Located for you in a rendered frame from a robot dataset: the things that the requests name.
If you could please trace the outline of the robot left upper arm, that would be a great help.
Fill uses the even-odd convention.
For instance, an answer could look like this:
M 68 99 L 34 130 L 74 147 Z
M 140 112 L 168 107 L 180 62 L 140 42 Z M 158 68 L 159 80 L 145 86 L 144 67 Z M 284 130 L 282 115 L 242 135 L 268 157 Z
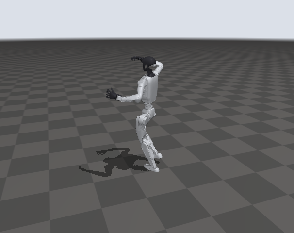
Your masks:
M 137 87 L 137 94 L 139 95 L 139 98 L 134 100 L 136 103 L 141 102 L 144 88 L 147 86 L 146 78 L 142 78 L 141 80 L 138 81 L 138 87 Z

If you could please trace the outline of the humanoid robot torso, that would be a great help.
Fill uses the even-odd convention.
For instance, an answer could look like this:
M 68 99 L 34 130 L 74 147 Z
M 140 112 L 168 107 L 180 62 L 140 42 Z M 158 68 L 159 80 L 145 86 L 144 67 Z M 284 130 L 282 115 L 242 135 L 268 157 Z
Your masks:
M 155 74 L 155 73 L 154 73 Z M 158 76 L 155 74 L 154 77 L 149 77 L 145 74 L 142 78 L 146 78 L 147 86 L 144 88 L 142 102 L 144 102 L 145 107 L 142 109 L 142 114 L 148 115 L 148 120 L 154 117 L 155 109 L 152 104 L 157 97 L 158 91 Z M 141 79 L 142 79 L 141 78 Z

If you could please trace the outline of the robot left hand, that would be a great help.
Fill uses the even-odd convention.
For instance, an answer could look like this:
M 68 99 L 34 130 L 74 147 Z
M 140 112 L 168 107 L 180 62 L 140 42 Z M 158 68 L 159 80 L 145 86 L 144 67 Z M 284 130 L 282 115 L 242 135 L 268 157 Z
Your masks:
M 111 88 L 111 90 L 112 90 L 112 92 L 111 92 L 110 90 L 107 89 L 107 92 L 106 92 L 106 93 L 107 93 L 107 94 L 106 94 L 107 96 L 106 96 L 106 97 L 107 97 L 107 98 L 110 98 L 110 99 L 115 99 L 115 100 L 117 100 L 117 99 L 116 99 L 116 98 L 117 98 L 117 95 L 118 95 L 118 96 L 121 96 L 121 95 L 116 94 L 116 93 L 113 91 L 112 88 Z M 110 92 L 110 93 L 109 93 L 109 92 Z M 109 95 L 108 95 L 108 94 L 109 94 Z M 108 97 L 108 96 L 109 96 L 109 97 Z

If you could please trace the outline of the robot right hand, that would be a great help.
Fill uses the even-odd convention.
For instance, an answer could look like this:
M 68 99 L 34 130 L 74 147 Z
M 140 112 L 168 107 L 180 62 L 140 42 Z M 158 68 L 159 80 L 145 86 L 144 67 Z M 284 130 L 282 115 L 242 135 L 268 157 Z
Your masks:
M 142 62 L 142 59 L 143 59 L 143 58 L 142 58 L 142 57 L 136 57 L 136 56 L 134 56 L 134 57 L 131 58 L 131 60 L 133 60 L 133 59 L 134 59 L 134 60 L 135 60 L 135 59 L 138 59 L 138 60 L 141 60 L 141 62 Z

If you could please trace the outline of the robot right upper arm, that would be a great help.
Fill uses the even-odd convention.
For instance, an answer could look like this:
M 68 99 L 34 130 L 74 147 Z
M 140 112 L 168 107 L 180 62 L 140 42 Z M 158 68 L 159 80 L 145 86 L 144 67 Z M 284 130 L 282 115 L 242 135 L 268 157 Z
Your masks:
M 163 66 L 156 66 L 156 69 L 153 71 L 155 74 L 157 74 L 157 76 L 159 76 L 160 72 L 162 71 Z

